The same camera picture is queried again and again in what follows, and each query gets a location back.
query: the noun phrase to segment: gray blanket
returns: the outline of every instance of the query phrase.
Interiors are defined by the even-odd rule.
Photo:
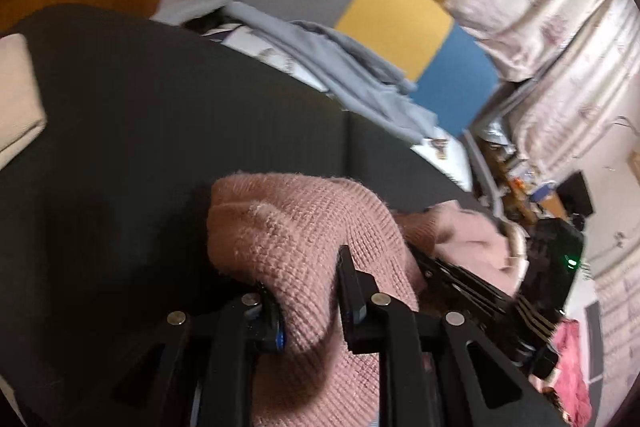
[[[345,109],[412,144],[435,136],[437,116],[407,96],[415,84],[350,37],[312,22],[284,22],[241,2],[223,12],[254,29],[314,74]]]

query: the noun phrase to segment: silver screw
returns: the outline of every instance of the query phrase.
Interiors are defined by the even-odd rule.
[[[260,294],[257,293],[245,293],[242,296],[242,304],[245,306],[257,306],[260,304]]]
[[[465,315],[458,312],[449,312],[444,319],[452,326],[462,326],[465,323]]]
[[[166,321],[172,326],[180,326],[187,320],[184,312],[171,312],[166,316]]]
[[[376,306],[389,306],[389,304],[391,304],[391,297],[386,293],[374,293],[371,296],[371,302]]]

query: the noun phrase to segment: pink knit sweater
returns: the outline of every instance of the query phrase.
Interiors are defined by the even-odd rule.
[[[209,258],[237,279],[265,283],[286,323],[284,354],[258,363],[254,424],[367,425],[378,411],[378,358],[347,350],[335,266],[349,245],[380,291],[417,310],[424,280],[386,206],[353,181],[295,174],[236,174],[211,194]]]

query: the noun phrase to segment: floral curtain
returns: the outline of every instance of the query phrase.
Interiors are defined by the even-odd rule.
[[[510,115],[519,149],[561,178],[615,116],[640,69],[633,0],[438,0],[504,80],[539,76]]]

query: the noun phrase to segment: red cloth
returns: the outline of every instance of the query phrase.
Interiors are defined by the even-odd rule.
[[[560,375],[553,388],[562,407],[571,416],[573,427],[584,427],[591,418],[589,390],[582,378],[580,367],[580,324],[578,321],[563,321],[552,339],[560,360],[557,368]]]

